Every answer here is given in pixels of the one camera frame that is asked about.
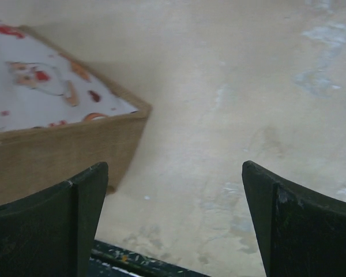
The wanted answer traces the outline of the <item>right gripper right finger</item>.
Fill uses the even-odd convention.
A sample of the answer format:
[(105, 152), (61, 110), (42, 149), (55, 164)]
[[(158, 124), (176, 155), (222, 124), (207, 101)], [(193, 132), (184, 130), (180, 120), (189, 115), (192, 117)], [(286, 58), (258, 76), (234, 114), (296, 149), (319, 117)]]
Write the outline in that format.
[(346, 276), (346, 202), (250, 160), (242, 180), (267, 276)]

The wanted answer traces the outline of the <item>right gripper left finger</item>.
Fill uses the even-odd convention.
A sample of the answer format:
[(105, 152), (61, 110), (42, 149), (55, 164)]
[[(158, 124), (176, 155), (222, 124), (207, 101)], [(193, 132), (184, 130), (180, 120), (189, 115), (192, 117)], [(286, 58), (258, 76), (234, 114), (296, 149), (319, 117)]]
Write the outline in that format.
[(0, 205), (0, 276), (86, 276), (107, 186), (99, 162)]

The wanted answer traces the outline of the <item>patterned canvas tote bag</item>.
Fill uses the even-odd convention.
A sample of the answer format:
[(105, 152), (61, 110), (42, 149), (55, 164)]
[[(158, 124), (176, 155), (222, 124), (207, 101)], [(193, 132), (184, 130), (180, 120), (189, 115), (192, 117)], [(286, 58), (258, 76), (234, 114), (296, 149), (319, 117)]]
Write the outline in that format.
[(0, 205), (97, 162), (115, 192), (151, 109), (30, 28), (0, 21)]

